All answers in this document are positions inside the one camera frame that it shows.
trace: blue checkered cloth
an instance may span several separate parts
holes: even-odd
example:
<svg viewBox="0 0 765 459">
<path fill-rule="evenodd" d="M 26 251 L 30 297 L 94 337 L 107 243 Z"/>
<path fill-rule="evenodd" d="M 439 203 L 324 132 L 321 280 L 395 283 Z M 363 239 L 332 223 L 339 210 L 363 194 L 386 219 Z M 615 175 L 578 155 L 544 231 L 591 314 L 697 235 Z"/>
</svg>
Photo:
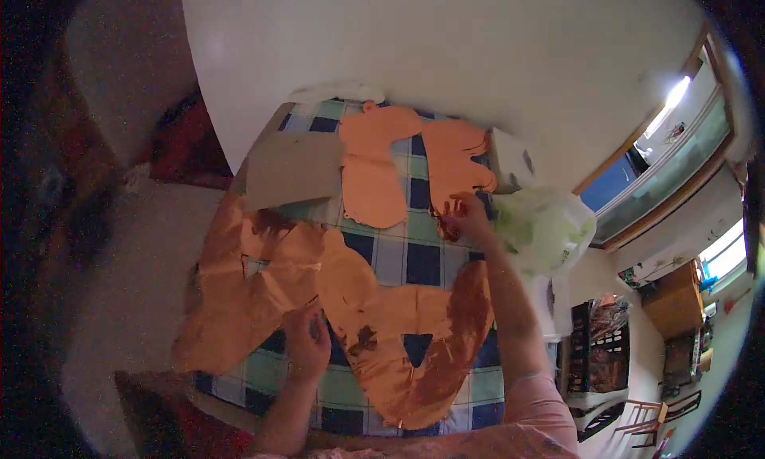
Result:
<svg viewBox="0 0 765 459">
<path fill-rule="evenodd" d="M 358 102 L 331 100 L 317 105 L 296 105 L 279 130 L 335 132 L 339 118 L 361 112 Z M 447 117 L 418 111 L 424 122 Z M 276 210 L 294 220 L 311 220 L 338 228 L 345 244 L 356 250 L 372 266 L 384 286 L 426 284 L 450 290 L 462 265 L 483 259 L 483 253 L 468 244 L 445 243 L 436 232 L 435 220 L 428 213 L 430 187 L 428 163 L 422 137 L 392 144 L 392 160 L 406 193 L 407 219 L 387 229 L 357 224 L 343 216 L 340 196 L 322 204 L 284 205 Z M 487 165 L 485 157 L 473 158 Z M 488 196 L 484 204 L 490 211 Z M 249 274 L 265 267 L 264 262 L 250 262 Z M 499 424 L 504 412 L 504 388 L 496 329 L 492 329 L 478 353 L 473 369 L 466 376 L 447 417 L 416 431 L 383 425 L 383 418 L 369 405 L 363 390 L 349 367 L 343 348 L 332 332 L 330 365 L 317 390 L 310 426 L 341 435 L 414 437 L 446 435 Z M 430 344 L 428 335 L 404 335 L 404 347 L 412 364 L 418 366 Z M 555 364 L 555 344 L 549 345 L 551 363 Z M 279 394 L 289 371 L 284 356 L 284 332 L 278 330 L 253 351 L 234 370 L 221 377 L 196 375 L 196 387 L 224 401 L 262 415 Z"/>
</svg>

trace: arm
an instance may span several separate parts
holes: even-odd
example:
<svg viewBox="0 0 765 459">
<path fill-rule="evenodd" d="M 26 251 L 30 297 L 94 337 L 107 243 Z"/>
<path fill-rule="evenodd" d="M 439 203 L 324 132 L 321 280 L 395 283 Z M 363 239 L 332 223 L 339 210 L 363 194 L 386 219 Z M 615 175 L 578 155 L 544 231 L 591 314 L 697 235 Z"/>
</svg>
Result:
<svg viewBox="0 0 765 459">
<path fill-rule="evenodd" d="M 294 456 L 303 450 L 319 380 L 330 359 L 330 333 L 318 301 L 284 316 L 292 360 L 282 392 L 253 437 L 251 452 Z"/>
<path fill-rule="evenodd" d="M 461 206 L 461 216 L 446 219 L 467 235 L 486 256 L 491 304 L 496 331 L 505 395 L 517 378 L 549 370 L 545 342 L 534 307 L 523 290 L 502 244 L 492 232 L 483 202 L 468 193 L 453 195 Z"/>
</svg>

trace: green plastic bag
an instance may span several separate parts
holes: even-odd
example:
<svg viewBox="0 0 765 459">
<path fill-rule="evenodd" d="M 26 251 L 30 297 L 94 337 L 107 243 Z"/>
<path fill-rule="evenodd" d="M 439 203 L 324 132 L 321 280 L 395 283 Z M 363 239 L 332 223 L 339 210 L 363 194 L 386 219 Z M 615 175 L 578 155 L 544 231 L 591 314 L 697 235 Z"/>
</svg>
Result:
<svg viewBox="0 0 765 459">
<path fill-rule="evenodd" d="M 551 186 L 493 195 L 494 231 L 522 275 L 568 270 L 595 235 L 595 214 L 577 196 Z"/>
</svg>

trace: wooden chair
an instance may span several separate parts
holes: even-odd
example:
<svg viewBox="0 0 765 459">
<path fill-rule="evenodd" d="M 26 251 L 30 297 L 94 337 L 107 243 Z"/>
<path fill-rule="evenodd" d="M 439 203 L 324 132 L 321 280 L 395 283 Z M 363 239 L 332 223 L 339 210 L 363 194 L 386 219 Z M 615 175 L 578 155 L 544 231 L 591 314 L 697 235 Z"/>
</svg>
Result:
<svg viewBox="0 0 765 459">
<path fill-rule="evenodd" d="M 666 404 L 665 402 L 643 402 L 627 399 L 626 402 L 631 402 L 637 405 L 634 409 L 634 411 L 636 411 L 634 422 L 631 425 L 616 428 L 615 431 L 631 432 L 632 435 L 651 435 L 650 442 L 644 445 L 633 446 L 633 448 L 653 447 L 656 445 L 659 429 L 661 429 L 664 424 L 695 411 L 698 409 L 698 405 L 701 401 L 701 390 L 671 402 L 670 404 Z M 652 411 L 656 411 L 656 416 L 648 419 L 648 414 Z"/>
<path fill-rule="evenodd" d="M 632 435 L 651 435 L 651 441 L 644 445 L 632 446 L 633 449 L 638 447 L 653 447 L 656 445 L 656 439 L 659 436 L 659 429 L 664 425 L 666 420 L 669 406 L 665 402 L 643 402 L 627 399 L 626 402 L 637 405 L 634 409 L 636 411 L 634 423 L 616 428 L 615 431 L 631 432 Z M 648 419 L 649 412 L 656 411 L 654 418 Z"/>
</svg>

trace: orange paper cutout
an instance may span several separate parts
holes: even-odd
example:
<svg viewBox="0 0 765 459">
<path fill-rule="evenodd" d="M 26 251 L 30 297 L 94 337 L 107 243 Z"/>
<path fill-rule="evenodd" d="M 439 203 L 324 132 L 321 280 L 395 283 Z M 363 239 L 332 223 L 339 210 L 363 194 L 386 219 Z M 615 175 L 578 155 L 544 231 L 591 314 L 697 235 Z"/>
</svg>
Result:
<svg viewBox="0 0 765 459">
<path fill-rule="evenodd" d="M 264 210 L 244 214 L 228 192 L 216 211 L 190 294 L 200 303 L 173 346 L 177 369 L 220 375 L 282 323 L 283 313 L 318 296 L 369 401 L 389 425 L 418 429 L 443 418 L 493 322 L 486 266 L 463 267 L 453 291 L 384 288 L 337 229 L 284 222 Z M 247 279 L 246 256 L 269 265 Z M 405 333 L 431 333 L 414 368 Z"/>
<path fill-rule="evenodd" d="M 406 219 L 406 199 L 390 145 L 420 132 L 412 109 L 364 103 L 364 112 L 342 116 L 337 133 L 346 144 L 343 157 L 344 215 L 359 224 L 388 228 Z"/>
<path fill-rule="evenodd" d="M 180 371 L 229 371 L 279 328 L 285 311 L 315 296 L 324 231 L 267 210 L 244 214 L 244 206 L 243 197 L 226 192 L 213 218 L 190 284 L 201 302 L 172 349 Z M 271 263 L 248 279 L 247 256 Z"/>
<path fill-rule="evenodd" d="M 471 157 L 486 153 L 490 138 L 486 131 L 464 120 L 428 122 L 422 127 L 422 142 L 428 159 L 431 205 L 435 216 L 454 211 L 450 195 L 496 188 L 496 177 Z"/>
<path fill-rule="evenodd" d="M 377 284 L 367 261 L 324 236 L 319 301 L 369 402 L 391 426 L 419 429 L 447 413 L 481 349 L 494 315 L 486 266 L 463 267 L 454 289 Z M 403 334 L 431 333 L 431 346 L 414 368 Z"/>
</svg>

